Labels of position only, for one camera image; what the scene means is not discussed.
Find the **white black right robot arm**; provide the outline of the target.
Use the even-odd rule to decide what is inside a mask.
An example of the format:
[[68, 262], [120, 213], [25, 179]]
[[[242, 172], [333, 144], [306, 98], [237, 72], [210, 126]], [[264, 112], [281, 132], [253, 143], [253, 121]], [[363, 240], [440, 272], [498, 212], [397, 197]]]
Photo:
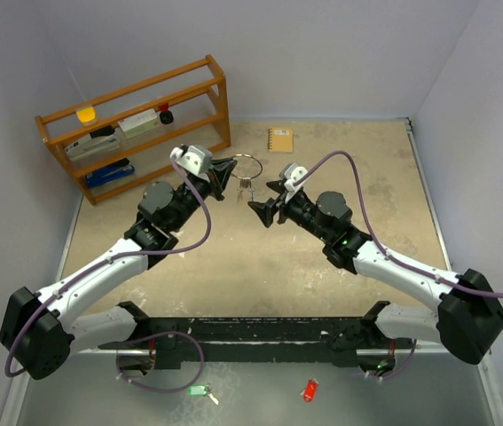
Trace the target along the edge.
[[323, 242], [322, 252], [334, 267], [378, 280], [420, 302], [419, 308], [381, 308], [361, 327], [368, 345], [411, 338], [440, 343], [471, 365], [482, 361], [503, 330], [503, 306], [483, 274], [441, 270], [382, 246], [352, 224], [341, 193], [325, 191], [311, 201], [303, 190], [288, 195], [279, 181], [268, 186], [277, 198], [248, 202], [265, 227], [290, 220]]

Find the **large metal keyring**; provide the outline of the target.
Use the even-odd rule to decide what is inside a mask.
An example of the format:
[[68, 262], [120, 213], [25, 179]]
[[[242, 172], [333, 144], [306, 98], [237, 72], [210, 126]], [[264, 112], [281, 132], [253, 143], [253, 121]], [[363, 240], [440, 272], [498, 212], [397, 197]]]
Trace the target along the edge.
[[251, 154], [235, 154], [233, 160], [237, 162], [232, 176], [239, 180], [253, 180], [263, 173], [263, 164]]

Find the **silver key bunch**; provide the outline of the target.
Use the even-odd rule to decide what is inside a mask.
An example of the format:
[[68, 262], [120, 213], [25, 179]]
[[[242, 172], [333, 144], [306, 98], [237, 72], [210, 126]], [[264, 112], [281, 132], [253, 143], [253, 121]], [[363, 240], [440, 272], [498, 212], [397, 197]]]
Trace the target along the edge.
[[253, 201], [255, 198], [253, 179], [250, 177], [240, 178], [237, 193], [238, 202], [242, 202], [244, 198], [247, 198], [249, 201]]

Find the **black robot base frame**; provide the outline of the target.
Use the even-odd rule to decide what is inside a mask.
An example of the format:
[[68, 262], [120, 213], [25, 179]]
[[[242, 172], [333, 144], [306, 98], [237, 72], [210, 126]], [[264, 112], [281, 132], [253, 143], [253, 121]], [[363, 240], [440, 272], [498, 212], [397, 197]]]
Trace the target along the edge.
[[103, 350], [147, 350], [154, 342], [156, 369], [178, 369], [184, 362], [324, 363], [356, 367], [358, 354], [371, 363], [387, 350], [409, 349], [408, 338], [386, 337], [376, 303], [362, 317], [150, 317], [132, 302], [119, 304], [133, 315], [130, 336], [100, 346]]

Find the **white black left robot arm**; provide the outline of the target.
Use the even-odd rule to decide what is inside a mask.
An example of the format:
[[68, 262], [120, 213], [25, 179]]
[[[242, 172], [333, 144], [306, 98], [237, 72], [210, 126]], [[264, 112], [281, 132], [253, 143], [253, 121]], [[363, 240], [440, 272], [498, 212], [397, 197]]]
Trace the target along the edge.
[[133, 303], [119, 303], [100, 314], [88, 315], [86, 310], [167, 256], [206, 242], [212, 222], [205, 200], [224, 198], [237, 164], [233, 157], [211, 160], [172, 154], [171, 165], [182, 184], [150, 185], [133, 225], [109, 250], [36, 292], [22, 287], [12, 293], [0, 328], [0, 343], [8, 351], [5, 376], [27, 373], [40, 380], [79, 351], [106, 343], [139, 348], [153, 339], [149, 318]]

